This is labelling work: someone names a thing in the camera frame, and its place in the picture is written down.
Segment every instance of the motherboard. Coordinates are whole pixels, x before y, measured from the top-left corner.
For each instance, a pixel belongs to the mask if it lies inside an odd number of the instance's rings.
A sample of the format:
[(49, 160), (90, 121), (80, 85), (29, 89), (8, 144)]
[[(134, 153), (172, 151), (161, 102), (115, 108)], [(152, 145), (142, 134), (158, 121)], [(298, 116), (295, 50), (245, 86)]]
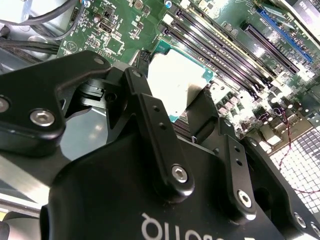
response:
[[(187, 94), (197, 93), (192, 86), (208, 88), (237, 135), (258, 136), (265, 149), (283, 142), (289, 126), (319, 114), (319, 108), (306, 109), (302, 100), (317, 85), (320, 42), (274, 2), (86, 1), (58, 57), (91, 50), (111, 64), (137, 67), (172, 122), (188, 124)], [(79, 9), (80, 3), (70, 24)]]

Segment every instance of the black ram slot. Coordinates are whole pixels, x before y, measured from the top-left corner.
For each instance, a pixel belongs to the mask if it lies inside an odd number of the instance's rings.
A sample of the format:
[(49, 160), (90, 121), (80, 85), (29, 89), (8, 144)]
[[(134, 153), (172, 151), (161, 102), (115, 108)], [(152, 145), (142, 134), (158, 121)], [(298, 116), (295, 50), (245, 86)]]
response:
[(179, 8), (177, 5), (171, 7), (170, 12), (179, 16), (183, 22), (188, 23), (189, 25), (196, 28), (202, 35), (204, 35), (207, 39), (209, 39), (213, 44), (219, 46), (219, 48), (223, 49), (226, 53), (232, 56), (235, 60), (240, 62), (244, 67), (246, 67), (249, 71), (253, 73), (258, 79), (260, 79), (264, 84), (268, 84), (269, 80), (259, 72), (254, 66), (252, 66), (246, 59), (244, 59), (237, 51), (231, 49), (227, 44), (225, 44), (219, 37), (214, 35), (208, 29), (206, 29), (202, 24), (200, 24), (193, 16), (191, 16), (184, 9)]
[(228, 38), (231, 42), (233, 42), (236, 46), (238, 46), (243, 52), (245, 52), (250, 58), (252, 58), (256, 63), (262, 66), (271, 76), (277, 77), (277, 75), (264, 64), (259, 58), (253, 55), (241, 42), (239, 42), (234, 36), (230, 34), (230, 32), (226, 31), (223, 27), (217, 24), (214, 20), (212, 20), (202, 9), (200, 9), (196, 4), (190, 2), (190, 7), (200, 15), (208, 24), (213, 26), (215, 29), (218, 29), (220, 33), (222, 33), (226, 38)]
[(197, 36), (193, 31), (190, 31), (187, 27), (185, 27), (183, 24), (180, 24), (177, 21), (172, 22), (172, 26), (176, 27), (181, 33), (184, 35), (189, 36), (190, 39), (192, 39), (193, 42), (195, 42), (198, 46), (201, 46), (203, 50), (205, 50), (206, 53), (209, 53), (212, 56), (216, 56), (219, 58), (219, 60), (224, 63), (228, 68), (234, 72), (240, 75), (244, 80), (248, 81), (250, 84), (252, 84), (257, 91), (261, 91), (263, 89), (263, 86), (260, 84), (257, 84), (257, 82), (249, 76), (245, 71), (243, 71), (241, 68), (239, 68), (237, 65), (235, 65), (230, 59), (223, 56), (218, 51), (215, 51), (210, 44), (203, 41), (200, 36)]
[(209, 65), (212, 65), (214, 68), (219, 70), (221, 73), (223, 73), (225, 76), (227, 76), (230, 80), (237, 83), (239, 86), (244, 88), (254, 99), (258, 99), (259, 97), (253, 91), (253, 89), (250, 88), (250, 86), (246, 85), (244, 82), (241, 82), (241, 80), (237, 79), (237, 77), (227, 69), (225, 69), (223, 66), (221, 66), (219, 63), (214, 61), (214, 59), (209, 56), (206, 52), (199, 49), (197, 46), (195, 46), (190, 40), (185, 38), (184, 36), (180, 35), (176, 30), (174, 30), (171, 26), (164, 23), (164, 25), (160, 24), (158, 26), (158, 30), (162, 32), (164, 35), (170, 35), (172, 38), (178, 40), (179, 42), (186, 45), (190, 50), (192, 50), (194, 53), (196, 53), (199, 57), (201, 57), (203, 60), (206, 60)]
[(263, 36), (257, 29), (255, 29), (250, 23), (245, 22), (242, 24), (241, 29), (255, 42), (261, 45), (269, 55), (274, 58), (278, 63), (284, 66), (290, 73), (295, 75), (299, 72), (297, 68), (282, 52), (280, 52), (271, 42)]

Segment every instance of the black metal arm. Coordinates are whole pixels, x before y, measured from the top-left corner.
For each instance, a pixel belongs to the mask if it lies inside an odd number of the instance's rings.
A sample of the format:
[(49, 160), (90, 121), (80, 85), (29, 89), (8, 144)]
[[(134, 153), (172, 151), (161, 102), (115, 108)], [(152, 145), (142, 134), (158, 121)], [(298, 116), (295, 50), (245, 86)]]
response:
[[(43, 240), (320, 239), (268, 156), (239, 142), (205, 90), (187, 109), (197, 144), (177, 138), (144, 74), (90, 51), (0, 76), (0, 102), (0, 163), (30, 163), (24, 173), (50, 187)], [(65, 121), (91, 106), (106, 109), (107, 144), (67, 164)], [(53, 181), (37, 177), (45, 161), (62, 161)]]

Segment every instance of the pcie slot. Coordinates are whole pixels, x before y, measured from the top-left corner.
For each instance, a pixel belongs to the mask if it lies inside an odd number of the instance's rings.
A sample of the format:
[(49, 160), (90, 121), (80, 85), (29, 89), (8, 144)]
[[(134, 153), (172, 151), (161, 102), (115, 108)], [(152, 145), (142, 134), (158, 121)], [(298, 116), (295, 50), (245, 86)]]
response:
[(239, 51), (243, 52), (249, 58), (251, 58), (254, 62), (257, 63), (257, 66), (266, 71), (269, 75), (273, 77), (277, 77), (277, 75), (259, 58), (257, 58), (254, 54), (252, 54), (241, 42), (239, 42), (234, 36), (232, 36), (228, 31), (224, 30), (219, 24), (217, 24), (214, 20), (212, 20), (202, 9), (200, 9), (196, 4), (190, 2), (190, 7), (193, 12), (197, 15), (201, 16), (209, 25), (213, 28), (217, 29), (221, 34), (223, 34), (230, 42), (235, 45)]
[(205, 42), (200, 36), (196, 35), (192, 30), (188, 29), (183, 24), (177, 21), (173, 21), (171, 25), (176, 27), (181, 33), (183, 33), (183, 35), (188, 36), (190, 39), (192, 39), (192, 41), (195, 42), (198, 46), (201, 46), (201, 48), (205, 50), (206, 53), (209, 53), (210, 55), (217, 57), (219, 61), (228, 66), (228, 68), (232, 72), (240, 75), (244, 80), (251, 83), (257, 91), (261, 91), (264, 88), (256, 80), (249, 76), (245, 71), (243, 71), (239, 66), (233, 63), (228, 57), (223, 56), (218, 51), (215, 51), (210, 44)]
[(175, 16), (178, 16), (183, 20), (184, 23), (188, 23), (190, 26), (197, 29), (205, 38), (209, 40), (210, 44), (217, 45), (220, 49), (224, 50), (230, 56), (232, 56), (236, 61), (240, 62), (245, 68), (247, 68), (251, 73), (258, 79), (260, 79), (264, 84), (270, 85), (269, 80), (259, 72), (254, 66), (252, 66), (246, 59), (244, 59), (237, 51), (231, 49), (227, 44), (225, 44), (218, 36), (214, 35), (208, 29), (206, 29), (202, 24), (200, 24), (193, 16), (191, 16), (184, 9), (178, 7), (174, 4), (170, 12)]
[(278, 33), (281, 37), (283, 37), (290, 45), (295, 49), (301, 56), (303, 56), (309, 63), (312, 63), (312, 58), (305, 53), (300, 46), (298, 46), (295, 41), (289, 37), (282, 29), (278, 27), (278, 25), (267, 15), (265, 10), (262, 10), (261, 8), (257, 8), (257, 13), (260, 14), (260, 16)]
[(274, 60), (284, 66), (293, 75), (299, 72), (299, 69), (280, 52), (275, 46), (273, 46), (265, 36), (263, 36), (257, 29), (255, 29), (250, 23), (245, 22), (241, 29), (255, 42), (261, 45), (264, 50), (270, 54)]
[(173, 27), (170, 25), (163, 23), (158, 26), (158, 30), (161, 31), (164, 35), (169, 35), (173, 39), (181, 42), (185, 46), (187, 46), (191, 51), (194, 52), (193, 56), (196, 59), (201, 58), (202, 60), (205, 60), (207, 66), (209, 68), (214, 68), (214, 70), (218, 70), (219, 74), (222, 73), (224, 76), (226, 76), (228, 79), (232, 80), (236, 84), (238, 84), (240, 87), (245, 89), (255, 100), (257, 100), (259, 97), (251, 89), (251, 87), (244, 82), (241, 82), (241, 80), (237, 79), (237, 76), (235, 76), (232, 72), (225, 69), (222, 65), (220, 65), (218, 62), (216, 62), (208, 53), (204, 52), (203, 50), (199, 49), (197, 46), (195, 46), (189, 39), (182, 36), (180, 33), (178, 33)]

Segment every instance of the blue pcie slot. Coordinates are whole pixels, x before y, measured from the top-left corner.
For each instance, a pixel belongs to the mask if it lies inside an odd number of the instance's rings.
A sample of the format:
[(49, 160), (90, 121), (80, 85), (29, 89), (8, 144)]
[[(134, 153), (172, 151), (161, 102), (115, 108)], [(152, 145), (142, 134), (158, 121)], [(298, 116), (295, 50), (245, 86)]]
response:
[(309, 63), (312, 63), (312, 58), (305, 53), (296, 43), (295, 41), (289, 37), (282, 29), (280, 29), (277, 24), (267, 15), (265, 10), (261, 8), (257, 8), (256, 10), (260, 16), (278, 33), (281, 37), (283, 37), (299, 54), (301, 54)]

